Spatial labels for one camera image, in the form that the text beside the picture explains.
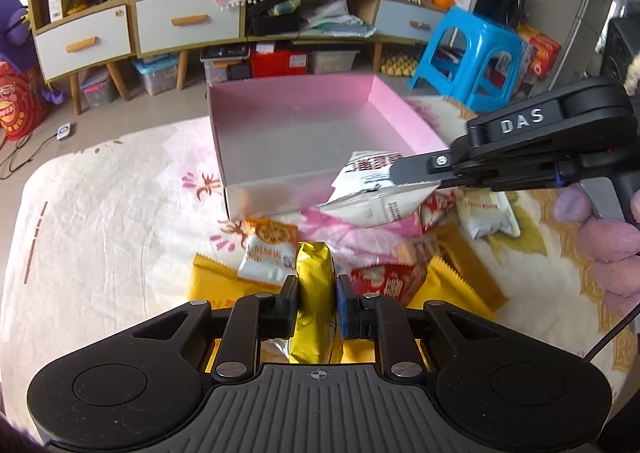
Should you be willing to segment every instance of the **pink glove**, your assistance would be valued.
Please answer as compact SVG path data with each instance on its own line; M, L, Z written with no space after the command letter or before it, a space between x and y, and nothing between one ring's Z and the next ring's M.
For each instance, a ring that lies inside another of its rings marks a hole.
M631 211L640 222L640 191L631 199ZM578 249L596 260L596 281L605 291L610 311L624 316L640 303L640 231L618 220L591 217L591 200L578 185L558 197L554 218L559 222L584 222Z

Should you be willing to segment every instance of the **pink box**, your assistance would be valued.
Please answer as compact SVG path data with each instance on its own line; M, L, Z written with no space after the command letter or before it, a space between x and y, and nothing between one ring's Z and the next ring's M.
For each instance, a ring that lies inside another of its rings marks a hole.
M208 97L229 220L326 202L353 152L413 156L447 147L372 75L231 81L210 86Z

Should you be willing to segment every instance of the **black handheld controller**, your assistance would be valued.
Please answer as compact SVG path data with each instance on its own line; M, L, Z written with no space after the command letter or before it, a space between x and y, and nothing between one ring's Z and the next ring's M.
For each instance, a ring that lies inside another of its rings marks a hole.
M393 163L391 180L494 191L581 183L594 214L640 228L630 208L640 189L638 119L640 98L590 78L469 121L450 150Z
M55 360L29 387L33 420L52 453L598 450L611 391L588 361L439 300L403 309L347 276L336 291L342 337L372 340L375 363L260 364L260 341L295 327L289 276L278 296L192 301Z

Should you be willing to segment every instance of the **black cable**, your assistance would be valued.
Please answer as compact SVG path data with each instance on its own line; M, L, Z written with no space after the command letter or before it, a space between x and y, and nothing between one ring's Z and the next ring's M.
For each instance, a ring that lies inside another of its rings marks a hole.
M584 356L585 361L591 361L614 337L620 334L625 327L629 325L629 323L636 319L639 314L640 303L638 303L629 314L620 320L620 323L607 332L603 338L598 341L593 348L589 350L589 352L587 352L586 356Z
M17 143L15 143L15 148L11 151L11 153L7 157L4 158L4 160L2 162L0 162L0 168L2 168L2 166L4 166L4 163L9 161L9 173L8 173L8 175L0 176L0 180L8 179L9 177L11 177L14 174L14 172L17 172L24 165L30 163L31 160L33 160L33 157L36 156L36 154L42 149L42 147L46 143L48 143L50 140L52 140L53 138L55 138L57 136L57 133L55 133L52 136L50 136L47 139L45 139L44 141L42 141L40 143L40 146L37 147L35 152L33 152L26 160L22 161L18 166L16 166L15 168L12 168L15 156L18 154L18 150L22 149L30 141L32 133L33 132L29 132L27 135L25 135L25 136L21 137L20 139L18 139Z

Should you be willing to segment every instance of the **das logo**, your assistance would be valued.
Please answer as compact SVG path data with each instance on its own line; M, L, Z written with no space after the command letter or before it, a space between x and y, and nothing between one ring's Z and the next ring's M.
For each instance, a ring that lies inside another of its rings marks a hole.
M534 108L529 114L518 114L515 119L503 119L500 121L500 128L502 133L508 134L513 130L520 130L526 126L531 126L533 123L541 123L545 120L545 116L542 114L542 110Z

